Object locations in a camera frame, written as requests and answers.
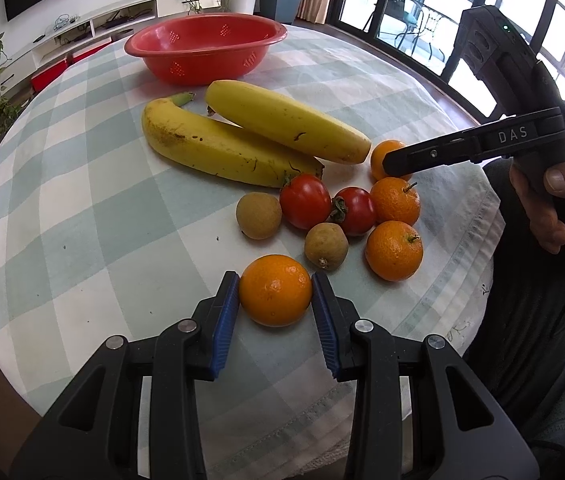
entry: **sliding glass door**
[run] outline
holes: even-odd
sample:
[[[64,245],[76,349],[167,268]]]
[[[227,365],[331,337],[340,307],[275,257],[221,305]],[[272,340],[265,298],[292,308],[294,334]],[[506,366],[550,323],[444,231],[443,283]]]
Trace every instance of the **sliding glass door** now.
[[[453,51],[462,11],[473,0],[387,0],[376,37],[437,75]]]
[[[462,11],[494,5],[545,62],[565,98],[565,0],[331,0],[328,21],[432,81],[481,122],[502,110],[454,49]]]

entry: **orange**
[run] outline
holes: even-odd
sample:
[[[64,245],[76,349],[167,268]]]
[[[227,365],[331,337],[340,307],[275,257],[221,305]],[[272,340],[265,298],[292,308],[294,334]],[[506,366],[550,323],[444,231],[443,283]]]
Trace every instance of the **orange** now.
[[[282,254],[251,262],[240,278],[240,303],[255,322],[287,326],[300,319],[311,301],[311,279],[305,267]]]
[[[367,238],[364,254],[373,272],[389,282],[399,282],[420,267],[422,240],[411,225],[384,222]]]
[[[413,225],[420,216],[420,197],[413,188],[417,182],[387,176],[371,188],[371,200],[376,208],[378,223],[397,220]]]
[[[379,145],[373,148],[371,153],[371,174],[376,180],[381,180],[386,176],[385,168],[382,167],[382,161],[385,160],[385,155],[389,152],[395,152],[400,148],[405,148],[406,144],[402,140],[390,139],[383,140]],[[409,180],[412,174],[403,175],[402,178]]]

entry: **screw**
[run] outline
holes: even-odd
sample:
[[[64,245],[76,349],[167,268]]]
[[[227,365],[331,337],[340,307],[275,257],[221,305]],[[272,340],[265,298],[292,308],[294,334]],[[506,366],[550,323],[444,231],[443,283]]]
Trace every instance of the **screw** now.
[[[189,333],[198,328],[198,324],[193,319],[183,319],[178,323],[178,330],[180,332]]]
[[[440,350],[441,348],[444,348],[444,345],[446,345],[446,341],[444,341],[444,338],[440,335],[430,335],[427,338],[427,345],[429,345],[431,348],[435,348],[436,350]]]
[[[371,332],[373,330],[373,323],[368,319],[358,319],[354,327],[358,332]]]
[[[121,335],[112,335],[107,341],[104,342],[106,347],[110,350],[117,350],[124,345],[124,339]]]

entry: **person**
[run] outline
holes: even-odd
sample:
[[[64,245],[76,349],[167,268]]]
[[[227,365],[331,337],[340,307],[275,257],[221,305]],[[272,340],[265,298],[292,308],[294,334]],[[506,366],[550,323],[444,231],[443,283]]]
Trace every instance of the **person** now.
[[[464,359],[530,444],[543,478],[565,478],[565,224],[512,159],[484,169],[506,226],[485,318]],[[565,198],[565,162],[543,180]]]

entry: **tablecloth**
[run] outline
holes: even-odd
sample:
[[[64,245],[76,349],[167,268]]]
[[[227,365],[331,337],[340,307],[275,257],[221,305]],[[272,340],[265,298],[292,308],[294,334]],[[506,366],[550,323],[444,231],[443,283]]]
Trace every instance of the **tablecloth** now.
[[[270,253],[303,257],[283,226],[270,240],[240,233],[235,207],[256,189],[178,166],[149,148],[144,105],[180,89],[157,81],[118,42],[70,67],[36,96],[0,144],[0,368],[39,413],[110,335],[154,336],[215,294],[227,269]],[[289,27],[246,81],[306,102],[373,139],[407,143],[454,131],[410,76],[313,30]],[[187,108],[206,113],[204,88]],[[481,168],[415,178],[424,261],[387,283],[351,243],[331,274],[339,296],[394,335],[446,335],[462,352],[475,335],[504,221]],[[326,163],[331,192],[370,189],[367,164]],[[227,367],[198,383],[210,479],[278,479],[345,449],[355,385],[325,367],[313,316],[269,330],[238,316]],[[148,474],[148,391],[139,468]],[[408,412],[408,402],[403,411]]]

